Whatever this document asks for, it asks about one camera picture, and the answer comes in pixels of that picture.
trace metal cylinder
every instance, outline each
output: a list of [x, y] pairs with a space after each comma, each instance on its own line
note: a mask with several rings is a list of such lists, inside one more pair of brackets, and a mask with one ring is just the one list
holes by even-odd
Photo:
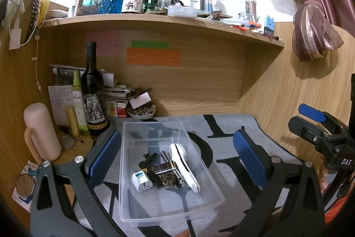
[[74, 8], [74, 16], [76, 16], [76, 14], [79, 11], [79, 9], [81, 9], [81, 7], [83, 6], [83, 1], [84, 0], [76, 0], [75, 8]]
[[165, 151], [161, 151], [161, 152], [160, 152], [160, 155], [161, 155], [161, 157], [163, 158], [163, 160], [164, 160], [165, 162], [169, 163], [169, 162], [172, 161], [172, 159], [170, 158], [169, 154], [166, 153]]
[[254, 22], [257, 22], [256, 15], [256, 0], [245, 0], [245, 12], [252, 13], [254, 15]]

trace pink sticky note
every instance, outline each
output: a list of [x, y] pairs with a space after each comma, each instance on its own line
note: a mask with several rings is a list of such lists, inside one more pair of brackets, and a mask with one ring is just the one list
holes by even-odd
[[132, 108], [135, 109], [135, 108], [142, 106], [150, 101], [151, 101], [151, 99], [150, 99], [149, 94], [144, 93], [144, 94], [138, 96], [136, 99], [131, 99], [130, 103], [132, 105]]
[[86, 42], [96, 41], [97, 56], [118, 55], [120, 32], [111, 30], [108, 32], [88, 32], [86, 34]]

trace human hand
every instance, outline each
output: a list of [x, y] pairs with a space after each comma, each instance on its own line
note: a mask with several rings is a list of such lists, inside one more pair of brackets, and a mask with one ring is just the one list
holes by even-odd
[[[324, 155], [320, 155], [320, 158], [322, 160], [325, 160]], [[319, 185], [321, 187], [322, 193], [325, 189], [327, 189], [327, 187], [329, 185], [327, 182], [327, 179], [326, 179], [328, 173], [329, 173], [329, 170], [324, 166], [324, 162], [323, 162], [321, 167], [319, 168]]]

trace green sticky note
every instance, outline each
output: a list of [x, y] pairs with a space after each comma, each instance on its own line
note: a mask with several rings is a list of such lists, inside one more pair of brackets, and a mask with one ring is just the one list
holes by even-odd
[[164, 41], [153, 41], [153, 40], [133, 40], [131, 43], [131, 48], [169, 49], [170, 43]]

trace white device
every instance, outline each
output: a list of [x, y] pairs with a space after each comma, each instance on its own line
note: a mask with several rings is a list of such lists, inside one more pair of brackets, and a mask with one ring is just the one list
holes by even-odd
[[153, 187], [152, 181], [144, 171], [135, 172], [132, 175], [132, 183], [138, 192], [143, 192]]
[[200, 185], [193, 175], [191, 169], [187, 165], [187, 153], [185, 148], [177, 143], [172, 143], [169, 148], [170, 156], [173, 162], [175, 162], [177, 169], [185, 179], [185, 182], [195, 193], [200, 191]]

